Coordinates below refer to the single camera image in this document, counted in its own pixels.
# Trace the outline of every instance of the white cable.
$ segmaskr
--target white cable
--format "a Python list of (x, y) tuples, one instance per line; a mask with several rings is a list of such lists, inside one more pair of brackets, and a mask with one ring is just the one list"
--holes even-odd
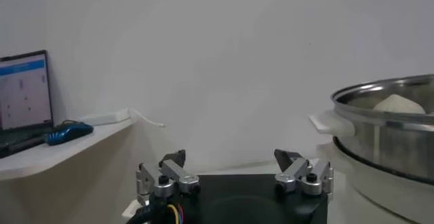
[(152, 124), (152, 125), (154, 125), (154, 126), (157, 126), (157, 127), (159, 127), (159, 128), (165, 128), (165, 125), (164, 124), (160, 124), (160, 123), (156, 123), (156, 122), (153, 122), (153, 121), (151, 121), (150, 119), (148, 119), (147, 117), (145, 117), (145, 116), (143, 116), (140, 112), (138, 112), (136, 109), (129, 109), (130, 111), (133, 111), (136, 115), (138, 115), (140, 118), (142, 118), (143, 120), (145, 120), (146, 122), (148, 122), (148, 123), (150, 123), (150, 124)]

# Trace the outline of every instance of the laptop screen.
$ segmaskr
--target laptop screen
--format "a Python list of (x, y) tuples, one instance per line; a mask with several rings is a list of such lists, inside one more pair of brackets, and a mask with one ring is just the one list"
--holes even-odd
[(52, 124), (46, 53), (0, 60), (0, 131)]

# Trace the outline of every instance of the black screw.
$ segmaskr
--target black screw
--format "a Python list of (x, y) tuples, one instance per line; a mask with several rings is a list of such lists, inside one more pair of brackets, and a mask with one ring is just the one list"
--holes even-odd
[(167, 177), (166, 175), (161, 175), (160, 177), (158, 177), (158, 184), (164, 185), (168, 183), (169, 183), (169, 177)]
[(275, 191), (278, 194), (283, 194), (285, 193), (285, 187), (282, 184), (276, 184)]
[(315, 181), (317, 181), (317, 175), (313, 174), (313, 173), (309, 173), (308, 175), (306, 175), (306, 181), (308, 183), (314, 183)]
[(199, 185), (195, 185), (192, 189), (191, 189), (191, 194), (192, 195), (198, 195), (201, 192), (201, 186)]

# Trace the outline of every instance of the pot rim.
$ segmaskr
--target pot rim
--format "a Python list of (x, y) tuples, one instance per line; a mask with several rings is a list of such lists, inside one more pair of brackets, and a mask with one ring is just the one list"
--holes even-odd
[(381, 90), (385, 86), (389, 85), (403, 85), (411, 83), (429, 83), (434, 81), (434, 74), (417, 75), (410, 77), (399, 77), (392, 79), (382, 79), (378, 81), (371, 81), (366, 83), (349, 86), (341, 90), (336, 91), (331, 95), (331, 99), (335, 104), (337, 113), (345, 115), (347, 118), (353, 118), (357, 116), (359, 120), (363, 122), (372, 122), (375, 125), (393, 125), (411, 122), (413, 124), (434, 125), (434, 115), (431, 114), (415, 114), (415, 113), (394, 113), (386, 111), (374, 111), (372, 109), (364, 109), (347, 105), (340, 102), (345, 95), (349, 95), (354, 92), (369, 92), (375, 90)]

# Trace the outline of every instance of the laptop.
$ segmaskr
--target laptop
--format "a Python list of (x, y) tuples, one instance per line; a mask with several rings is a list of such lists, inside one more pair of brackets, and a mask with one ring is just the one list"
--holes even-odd
[(44, 143), (52, 129), (47, 52), (0, 58), (0, 158)]

